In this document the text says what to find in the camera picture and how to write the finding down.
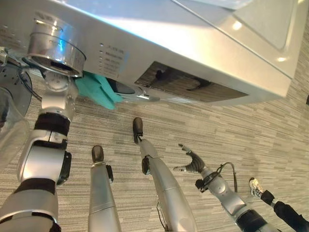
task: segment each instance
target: teal cloth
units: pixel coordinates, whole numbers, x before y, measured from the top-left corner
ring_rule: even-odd
[[[104,76],[84,71],[84,77],[75,80],[79,94],[89,97],[107,109],[114,109],[115,103],[123,99],[116,94]]]

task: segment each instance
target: white shoe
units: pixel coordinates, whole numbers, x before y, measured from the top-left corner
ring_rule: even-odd
[[[262,188],[262,186],[260,186],[257,179],[252,177],[249,180],[249,187],[251,188],[251,195],[253,195],[254,197],[259,197],[259,198],[261,197],[261,195],[263,193],[263,188]]]

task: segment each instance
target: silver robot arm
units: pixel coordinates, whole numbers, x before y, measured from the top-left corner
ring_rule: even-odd
[[[181,190],[177,180],[160,159],[154,146],[146,139],[141,139],[142,120],[133,121],[134,141],[140,146],[142,171],[151,174],[154,179],[155,190],[162,208],[165,231],[196,232],[197,225],[190,205]]]
[[[120,232],[120,222],[110,183],[112,168],[104,162],[101,146],[92,148],[88,232]]]
[[[21,184],[0,209],[1,232],[61,231],[56,185],[70,174],[67,134],[78,89],[70,77],[50,71],[43,76],[42,109],[18,163]]]
[[[272,225],[268,224],[256,211],[251,209],[245,201],[234,191],[230,189],[227,182],[217,171],[212,171],[207,167],[204,161],[192,150],[182,144],[179,144],[186,154],[191,156],[192,162],[186,166],[175,167],[175,171],[196,172],[203,177],[197,180],[196,187],[204,192],[209,190],[221,205],[239,226],[243,232],[278,232]]]

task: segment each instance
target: wire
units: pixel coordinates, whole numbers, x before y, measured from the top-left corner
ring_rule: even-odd
[[[33,97],[35,97],[37,100],[39,100],[40,102],[42,101],[42,97],[37,94],[27,83],[26,81],[23,79],[22,77],[22,73],[24,72],[23,69],[20,68],[20,70],[18,71],[18,77],[21,80],[21,82],[23,83],[24,87],[26,88],[26,90],[28,90],[28,92],[30,92],[32,94]]]
[[[164,230],[165,230],[166,227],[163,225],[163,222],[162,222],[162,220],[161,220],[161,215],[160,215],[160,213],[159,213],[158,206],[159,206],[159,200],[158,200],[158,203],[156,204],[156,209],[157,209],[157,211],[158,211],[158,215],[159,215],[159,219],[160,219],[161,225],[163,226],[163,228],[164,228]]]
[[[204,184],[204,186],[209,185],[218,175],[220,175],[220,173],[222,172],[223,168],[227,165],[230,164],[232,169],[233,169],[233,178],[234,178],[234,192],[238,191],[238,187],[237,187],[237,178],[236,178],[236,172],[235,172],[235,167],[234,164],[231,162],[226,162],[224,164],[221,164],[220,167],[216,170],[215,175],[213,176],[213,178],[207,182],[206,184]]]
[[[220,167],[217,169],[217,175],[219,175],[221,173],[221,171],[223,170],[223,168],[227,165],[231,165],[232,169],[233,169],[233,178],[234,178],[234,192],[237,192],[238,191],[238,188],[237,188],[237,178],[236,178],[236,172],[235,172],[235,167],[234,167],[234,164],[231,163],[231,162],[226,162],[224,164],[221,164]]]

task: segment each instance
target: person's leg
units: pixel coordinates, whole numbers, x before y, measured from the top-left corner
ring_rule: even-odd
[[[274,212],[284,222],[291,226],[297,232],[309,232],[309,222],[307,222],[302,215],[298,213],[288,204],[276,201],[274,195],[268,190],[263,191],[262,186],[257,179],[251,178],[249,180],[251,195],[260,198],[266,204],[274,208]]]

